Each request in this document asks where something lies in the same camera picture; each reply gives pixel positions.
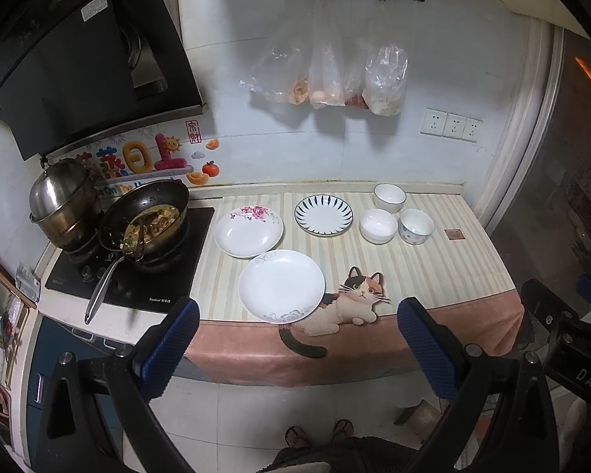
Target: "floral plate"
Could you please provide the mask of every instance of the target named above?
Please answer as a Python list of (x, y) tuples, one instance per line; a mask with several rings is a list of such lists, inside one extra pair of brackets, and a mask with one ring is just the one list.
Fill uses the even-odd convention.
[(221, 217), (215, 227), (215, 243), (235, 258), (253, 258), (274, 247), (285, 225), (273, 210), (243, 206)]

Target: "pot lid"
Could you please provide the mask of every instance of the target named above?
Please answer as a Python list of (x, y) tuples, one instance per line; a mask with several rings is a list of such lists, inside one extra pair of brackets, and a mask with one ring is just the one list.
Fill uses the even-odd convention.
[(33, 183), (28, 196), (33, 220), (39, 221), (60, 209), (72, 198), (87, 176), (86, 168), (72, 158), (48, 165)]

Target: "cabinet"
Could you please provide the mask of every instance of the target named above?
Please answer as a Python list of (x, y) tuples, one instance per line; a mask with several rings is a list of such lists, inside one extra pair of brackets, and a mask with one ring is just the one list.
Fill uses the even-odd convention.
[[(31, 466), (36, 467), (37, 437), (41, 410), (46, 403), (48, 382), (55, 368), (57, 358), (62, 352), (74, 352), (77, 359), (94, 359), (113, 352), (112, 344), (103, 344), (98, 336), (73, 331), (54, 320), (44, 317), (31, 361), (28, 392), (26, 396), (26, 437), (31, 458)], [(112, 399), (106, 395), (97, 395), (105, 424), (110, 430), (117, 451), (122, 452), (122, 430)]]

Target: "range hood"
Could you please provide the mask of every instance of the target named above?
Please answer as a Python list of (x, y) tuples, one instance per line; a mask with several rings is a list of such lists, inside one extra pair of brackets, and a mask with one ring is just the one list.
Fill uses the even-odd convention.
[(10, 9), (0, 119), (22, 158), (202, 113), (177, 0), (17, 0)]

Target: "small dish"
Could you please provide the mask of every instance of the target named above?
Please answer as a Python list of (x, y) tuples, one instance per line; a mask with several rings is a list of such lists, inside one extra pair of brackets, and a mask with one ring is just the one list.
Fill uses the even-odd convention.
[(374, 205), (389, 213), (397, 213), (405, 204), (407, 194), (400, 187), (390, 183), (380, 183), (374, 187)]
[(304, 231), (318, 237), (332, 237), (350, 227), (352, 208), (344, 199), (317, 194), (297, 204), (294, 218)]
[(378, 208), (368, 210), (359, 219), (359, 231), (371, 243), (382, 244), (392, 240), (397, 229), (394, 215)]
[(266, 252), (239, 276), (239, 298), (248, 312), (270, 324), (290, 324), (318, 307), (326, 283), (308, 256), (291, 250)]
[(215, 227), (215, 243), (235, 258), (253, 258), (267, 252), (281, 239), (285, 224), (264, 206), (243, 206), (221, 217)]
[(407, 208), (407, 210), (401, 212), (398, 227), (403, 240), (410, 245), (420, 245), (425, 243), (427, 238), (432, 235), (435, 224), (433, 219), (424, 211)]

